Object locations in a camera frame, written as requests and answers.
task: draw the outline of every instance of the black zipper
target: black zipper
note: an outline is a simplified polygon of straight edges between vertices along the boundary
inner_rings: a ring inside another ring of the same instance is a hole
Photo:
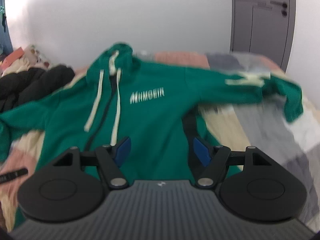
[[[103,112],[103,116],[102,116],[102,119],[100,121],[100,124],[98,126],[98,128],[96,129],[96,131],[90,136],[90,138],[88,139],[87,143],[85,144],[85,147],[84,147],[84,151],[89,151],[90,150],[90,147],[91,147],[91,144],[94,140],[94,138],[96,137],[97,133],[100,131],[107,115],[108,115],[108,111],[109,111],[109,107],[110,107],[110,104],[111,104],[111,100],[113,99],[113,96],[115,95],[116,93],[116,87],[117,87],[117,82],[116,82],[116,76],[110,76],[109,77],[109,80],[110,80],[110,84],[111,84],[111,96],[109,98],[109,101],[108,103],[106,104],[106,107],[104,108],[104,112]]]

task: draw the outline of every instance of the green jacket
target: green jacket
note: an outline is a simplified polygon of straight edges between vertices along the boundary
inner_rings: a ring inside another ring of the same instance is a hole
[[[45,130],[36,169],[71,146],[93,150],[129,136],[131,152],[121,167],[135,179],[190,179],[188,142],[181,118],[199,103],[256,104],[264,96],[286,96],[284,116],[302,112],[299,86],[273,75],[226,75],[191,67],[144,62],[126,44],[115,44],[72,88],[60,90],[0,115],[0,161],[10,144],[32,129]],[[204,121],[198,133],[209,138]],[[96,169],[86,172],[98,177]]]

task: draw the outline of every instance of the white wall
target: white wall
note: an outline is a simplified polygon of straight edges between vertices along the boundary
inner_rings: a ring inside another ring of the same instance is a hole
[[[231,0],[5,0],[14,47],[54,63],[91,63],[114,42],[134,50],[228,52]]]
[[[293,44],[286,73],[320,108],[320,0],[297,0]]]

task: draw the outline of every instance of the gray door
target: gray door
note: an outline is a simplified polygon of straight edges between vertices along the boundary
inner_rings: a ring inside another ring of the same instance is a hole
[[[283,63],[289,0],[234,0],[233,51],[265,55]]]

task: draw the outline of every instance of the blue curtain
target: blue curtain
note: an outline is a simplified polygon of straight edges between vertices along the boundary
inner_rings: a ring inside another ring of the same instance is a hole
[[[5,7],[4,0],[0,0],[0,6]],[[9,55],[10,53],[13,52],[7,21],[5,21],[5,32],[2,26],[2,22],[0,22],[0,44],[2,45],[4,54]]]

